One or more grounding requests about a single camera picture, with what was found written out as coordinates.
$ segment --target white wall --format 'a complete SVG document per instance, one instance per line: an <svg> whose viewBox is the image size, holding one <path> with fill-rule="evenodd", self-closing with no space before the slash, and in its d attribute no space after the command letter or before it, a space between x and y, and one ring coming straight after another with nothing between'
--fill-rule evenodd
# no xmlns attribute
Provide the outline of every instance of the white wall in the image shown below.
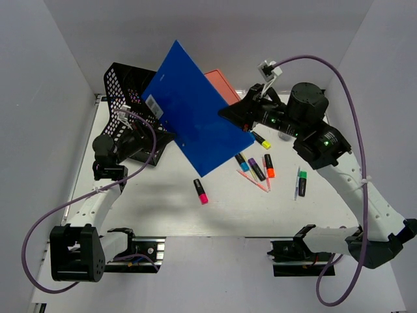
<svg viewBox="0 0 417 313"><path fill-rule="evenodd" d="M339 67L359 114L369 174L388 202L408 218L417 218L416 16L413 0L376 0ZM330 122L355 143L349 107L336 78L327 95ZM416 253L414 239L392 262L408 312L417 312Z"/></svg>
<svg viewBox="0 0 417 313"><path fill-rule="evenodd" d="M0 0L0 28L0 303L2 312L26 312L33 288L20 263L22 241L68 197L94 95L41 0ZM30 241L34 274L61 217Z"/></svg>
<svg viewBox="0 0 417 313"><path fill-rule="evenodd" d="M239 89L262 77L265 58L312 53L338 65L372 0L45 0L94 92L112 62L157 69L179 39L202 71L220 68ZM280 87L300 80L326 87L312 62L287 67Z"/></svg>

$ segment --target black wire basket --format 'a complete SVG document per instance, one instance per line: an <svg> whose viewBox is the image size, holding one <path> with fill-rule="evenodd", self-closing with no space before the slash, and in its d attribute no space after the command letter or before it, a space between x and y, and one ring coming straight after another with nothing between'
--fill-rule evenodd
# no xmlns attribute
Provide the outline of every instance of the black wire basket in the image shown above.
<svg viewBox="0 0 417 313"><path fill-rule="evenodd" d="M120 109L124 104L131 107L132 112L144 118L156 133L156 152L150 165L157 165L166 145L175 138L175 135L168 132L155 117L152 111L145 104L141 95L151 82L156 72L144 68L131 67L120 63L113 63L104 74L104 86L106 87L106 98L109 106L109 121L102 131L102 134L110 135L115 143L126 137L131 130L118 119L115 109ZM137 119L131 115L128 117L130 124ZM144 142L152 142L151 132L142 136ZM144 162L151 153L152 145L147 145L140 152L130 156L131 159Z"/></svg>

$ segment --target white tabletop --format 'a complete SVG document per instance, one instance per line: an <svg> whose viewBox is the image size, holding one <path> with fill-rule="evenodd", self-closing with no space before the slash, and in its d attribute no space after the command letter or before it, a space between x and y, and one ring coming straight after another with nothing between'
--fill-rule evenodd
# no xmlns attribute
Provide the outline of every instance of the white tabletop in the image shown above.
<svg viewBox="0 0 417 313"><path fill-rule="evenodd" d="M78 177L74 197L91 190L93 185L93 140L109 118L107 102L101 102ZM255 142L244 151L261 165L265 153L271 155L277 178L272 190L262 191L240 176L239 165L232 158L201 179L209 203L201 205L193 180L197 172L175 142L167 145L156 167L148 166L128 181L121 197L107 215L101 233L114 227L128 227L140 236L208 235L277 237L292 236L306 224L338 228L357 225L354 215L333 188L313 171L292 149L293 141L284 142L275 130L257 125L255 131L272 147L264 149ZM129 173L142 163L123 162ZM294 201L298 166L308 173L305 198ZM69 217L82 203L70 208Z"/></svg>

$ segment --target pink highlighter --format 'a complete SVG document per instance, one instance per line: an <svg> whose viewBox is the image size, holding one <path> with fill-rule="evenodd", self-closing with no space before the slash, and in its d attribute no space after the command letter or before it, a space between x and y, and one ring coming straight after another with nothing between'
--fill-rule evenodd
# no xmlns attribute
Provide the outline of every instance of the pink highlighter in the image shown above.
<svg viewBox="0 0 417 313"><path fill-rule="evenodd" d="M206 192L203 189L203 186L201 186L201 182L199 179L194 179L194 186L197 190L198 197L200 198L201 204L206 204L209 202L209 199L207 198Z"/></svg>

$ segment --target green highlighter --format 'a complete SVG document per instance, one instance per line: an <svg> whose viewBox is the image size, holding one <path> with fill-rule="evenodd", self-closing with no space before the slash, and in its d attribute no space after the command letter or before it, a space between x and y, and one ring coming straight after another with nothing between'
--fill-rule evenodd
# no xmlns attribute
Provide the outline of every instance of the green highlighter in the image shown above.
<svg viewBox="0 0 417 313"><path fill-rule="evenodd" d="M298 180L298 195L304 197L306 195L306 185L307 185L307 172L301 171L300 178Z"/></svg>

